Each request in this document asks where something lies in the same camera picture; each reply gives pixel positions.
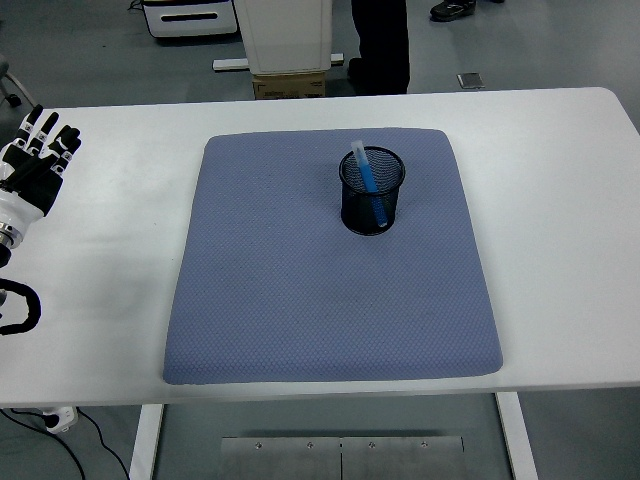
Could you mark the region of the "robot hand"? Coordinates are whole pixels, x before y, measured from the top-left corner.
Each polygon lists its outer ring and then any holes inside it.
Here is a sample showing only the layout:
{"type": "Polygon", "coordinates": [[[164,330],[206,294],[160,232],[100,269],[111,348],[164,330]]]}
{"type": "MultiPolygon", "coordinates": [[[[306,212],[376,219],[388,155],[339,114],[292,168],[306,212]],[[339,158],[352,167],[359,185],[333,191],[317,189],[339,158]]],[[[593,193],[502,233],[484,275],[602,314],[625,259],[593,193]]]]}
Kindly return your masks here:
{"type": "Polygon", "coordinates": [[[48,215],[81,146],[79,129],[65,125],[53,133],[59,114],[52,112],[40,122],[43,111],[35,106],[1,149],[1,223],[22,236],[48,215]]]}

